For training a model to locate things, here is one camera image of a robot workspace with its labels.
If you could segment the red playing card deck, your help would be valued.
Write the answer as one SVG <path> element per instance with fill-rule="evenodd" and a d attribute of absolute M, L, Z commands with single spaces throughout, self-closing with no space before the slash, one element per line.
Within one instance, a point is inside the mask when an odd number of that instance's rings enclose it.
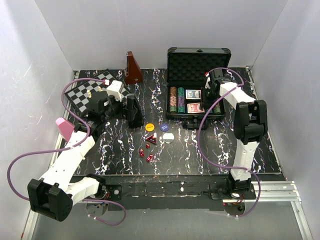
<path fill-rule="evenodd" d="M 187 104 L 187 113 L 188 114 L 202 114 L 205 113 L 205 110 L 201 108 L 200 102 L 188 103 Z"/>

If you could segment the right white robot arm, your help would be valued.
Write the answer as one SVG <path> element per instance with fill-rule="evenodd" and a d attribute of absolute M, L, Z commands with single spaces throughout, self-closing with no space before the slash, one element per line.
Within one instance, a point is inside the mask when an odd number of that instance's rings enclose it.
<path fill-rule="evenodd" d="M 243 79 L 236 83 L 224 76 L 226 67 L 217 67 L 205 73 L 206 83 L 202 90 L 205 104 L 214 101 L 217 105 L 226 100 L 235 110 L 233 133 L 237 139 L 235 158 L 229 174 L 225 192 L 232 199 L 237 199 L 250 191 L 251 167 L 255 152 L 268 131 L 267 104 L 256 100 L 243 90 Z"/>

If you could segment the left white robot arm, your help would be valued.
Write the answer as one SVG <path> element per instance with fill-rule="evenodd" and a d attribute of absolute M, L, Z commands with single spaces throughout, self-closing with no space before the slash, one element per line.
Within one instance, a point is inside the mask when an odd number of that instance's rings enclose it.
<path fill-rule="evenodd" d="M 104 132 L 106 122 L 123 110 L 123 94 L 120 90 L 102 90 L 91 93 L 87 109 L 74 126 L 67 150 L 40 177 L 27 185 L 31 210 L 56 221 L 64 221 L 72 207 L 91 197 L 105 200 L 109 196 L 106 181 L 92 173 L 71 183 L 76 168 L 93 148 Z"/>

